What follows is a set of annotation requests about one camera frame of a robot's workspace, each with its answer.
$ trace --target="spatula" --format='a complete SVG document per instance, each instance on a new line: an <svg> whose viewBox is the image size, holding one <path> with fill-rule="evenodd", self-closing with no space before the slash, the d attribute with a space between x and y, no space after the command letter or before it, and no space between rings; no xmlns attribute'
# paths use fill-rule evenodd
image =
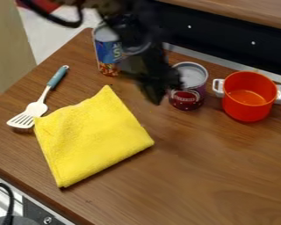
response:
<svg viewBox="0 0 281 225"><path fill-rule="evenodd" d="M47 105L44 103L48 92L61 81L61 79L66 75L68 69L69 66L62 66L47 83L47 87L40 96L39 100L37 102L30 103L21 114L8 120L7 125L23 129L33 127L33 117L40 117L48 109Z"/></svg>

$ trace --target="white spatula head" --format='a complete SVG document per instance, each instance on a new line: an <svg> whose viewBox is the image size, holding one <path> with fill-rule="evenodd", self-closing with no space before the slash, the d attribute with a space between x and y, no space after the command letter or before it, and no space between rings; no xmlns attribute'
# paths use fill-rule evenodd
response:
<svg viewBox="0 0 281 225"><path fill-rule="evenodd" d="M40 117L47 111L47 105L40 102L30 103L24 112L7 121L7 125L15 128L28 129L33 127L33 117Z"/></svg>

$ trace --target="orange pot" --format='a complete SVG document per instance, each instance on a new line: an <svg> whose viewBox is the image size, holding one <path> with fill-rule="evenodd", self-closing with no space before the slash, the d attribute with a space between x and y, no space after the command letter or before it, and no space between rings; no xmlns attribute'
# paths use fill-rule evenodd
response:
<svg viewBox="0 0 281 225"><path fill-rule="evenodd" d="M225 112L245 122L262 120L274 103L281 104L281 85L275 85L267 76L239 71L224 79L213 80L213 91Z"/></svg>

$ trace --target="blue spatula handle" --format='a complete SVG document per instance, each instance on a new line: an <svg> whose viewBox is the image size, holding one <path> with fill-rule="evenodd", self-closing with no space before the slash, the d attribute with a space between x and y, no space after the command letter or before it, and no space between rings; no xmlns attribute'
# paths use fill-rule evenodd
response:
<svg viewBox="0 0 281 225"><path fill-rule="evenodd" d="M51 78L51 80L47 83L47 86L50 86L51 89L56 87L56 85L62 80L62 78L66 75L69 66L62 66L55 75Z"/></svg>

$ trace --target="tin can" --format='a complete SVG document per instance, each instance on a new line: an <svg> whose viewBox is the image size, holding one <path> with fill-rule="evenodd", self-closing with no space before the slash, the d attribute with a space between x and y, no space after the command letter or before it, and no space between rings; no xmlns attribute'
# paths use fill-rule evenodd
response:
<svg viewBox="0 0 281 225"><path fill-rule="evenodd" d="M106 76L118 76L118 63L122 58L119 36L104 23L99 24L92 35L99 71Z"/></svg>
<svg viewBox="0 0 281 225"><path fill-rule="evenodd" d="M185 111L202 106L205 100L207 70L195 62L181 62L173 68L178 70L183 87L182 90L169 91L169 102Z"/></svg>

